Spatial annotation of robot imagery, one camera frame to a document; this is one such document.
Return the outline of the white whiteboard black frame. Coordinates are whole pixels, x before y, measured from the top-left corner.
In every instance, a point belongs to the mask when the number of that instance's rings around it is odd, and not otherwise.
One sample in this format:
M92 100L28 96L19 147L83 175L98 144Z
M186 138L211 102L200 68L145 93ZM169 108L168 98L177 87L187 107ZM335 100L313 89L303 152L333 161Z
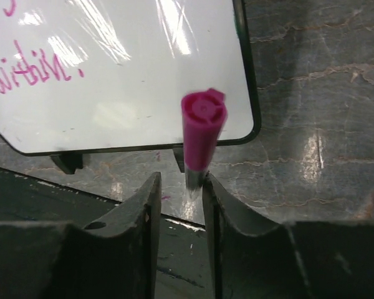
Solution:
M168 149L181 99L224 93L219 145L261 127L244 1L0 1L0 137L64 171L82 153Z

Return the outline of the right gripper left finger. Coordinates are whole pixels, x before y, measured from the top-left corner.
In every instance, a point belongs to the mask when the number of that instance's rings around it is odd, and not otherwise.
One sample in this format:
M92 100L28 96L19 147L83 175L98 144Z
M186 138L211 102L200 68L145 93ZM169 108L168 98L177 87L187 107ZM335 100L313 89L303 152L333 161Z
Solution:
M0 221L0 298L153 298L161 174L83 228Z

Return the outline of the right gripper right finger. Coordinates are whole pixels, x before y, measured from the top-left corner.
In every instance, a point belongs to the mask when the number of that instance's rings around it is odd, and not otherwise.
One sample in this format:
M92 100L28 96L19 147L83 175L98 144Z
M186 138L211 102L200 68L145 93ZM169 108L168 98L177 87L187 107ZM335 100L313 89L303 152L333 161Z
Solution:
M279 224L212 175L203 210L216 298L374 298L374 221Z

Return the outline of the pink whiteboard marker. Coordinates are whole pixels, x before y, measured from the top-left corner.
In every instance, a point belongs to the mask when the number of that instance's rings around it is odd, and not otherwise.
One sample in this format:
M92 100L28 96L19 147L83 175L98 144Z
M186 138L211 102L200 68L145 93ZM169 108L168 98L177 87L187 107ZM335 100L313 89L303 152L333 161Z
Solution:
M181 101L186 195L198 197L228 112L225 94L210 88Z

